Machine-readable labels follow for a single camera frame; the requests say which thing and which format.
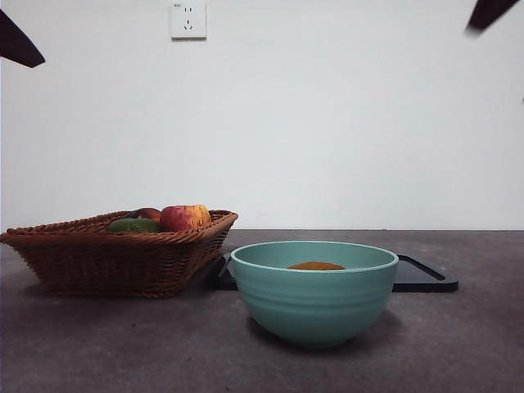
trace orange food in bowl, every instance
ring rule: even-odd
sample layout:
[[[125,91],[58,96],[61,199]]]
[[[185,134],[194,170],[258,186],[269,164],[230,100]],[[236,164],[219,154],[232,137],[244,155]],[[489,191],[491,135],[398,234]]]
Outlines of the orange food in bowl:
[[[332,264],[331,262],[322,262],[320,260],[308,260],[307,262],[300,262],[289,266],[288,269],[302,269],[302,270],[344,270],[343,266],[339,264]]]

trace gray countertop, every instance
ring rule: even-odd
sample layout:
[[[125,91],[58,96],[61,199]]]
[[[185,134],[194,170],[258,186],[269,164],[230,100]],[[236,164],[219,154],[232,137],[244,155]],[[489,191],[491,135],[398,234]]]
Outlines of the gray countertop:
[[[366,332],[330,350],[259,327],[203,272],[167,300],[47,296],[2,248],[2,392],[520,392],[524,232],[232,230],[253,242],[359,242],[451,272],[451,293],[399,293]]]

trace brown basket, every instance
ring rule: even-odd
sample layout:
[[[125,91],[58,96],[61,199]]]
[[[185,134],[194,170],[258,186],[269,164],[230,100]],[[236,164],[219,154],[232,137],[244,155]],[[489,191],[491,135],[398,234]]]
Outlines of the brown basket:
[[[238,215],[211,210],[205,227],[171,233],[109,233],[128,211],[66,223],[8,229],[0,237],[27,262],[53,295],[179,294],[190,278],[220,255]]]

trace bowl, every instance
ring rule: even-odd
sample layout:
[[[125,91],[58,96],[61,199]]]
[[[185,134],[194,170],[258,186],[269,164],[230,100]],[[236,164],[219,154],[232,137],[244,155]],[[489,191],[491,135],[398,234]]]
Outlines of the bowl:
[[[386,308],[398,256],[346,242],[250,244],[231,254],[249,315],[263,328],[299,346],[341,344],[370,327]],[[287,269],[317,260],[341,270]]]

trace dark object in corner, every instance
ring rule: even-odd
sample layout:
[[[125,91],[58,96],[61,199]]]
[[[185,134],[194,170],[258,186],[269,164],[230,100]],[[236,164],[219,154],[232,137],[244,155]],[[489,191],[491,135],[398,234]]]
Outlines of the dark object in corner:
[[[2,10],[0,10],[0,57],[31,68],[46,61],[27,35]]]
[[[472,16],[468,22],[468,29],[480,34],[490,27],[518,0],[477,0]]]

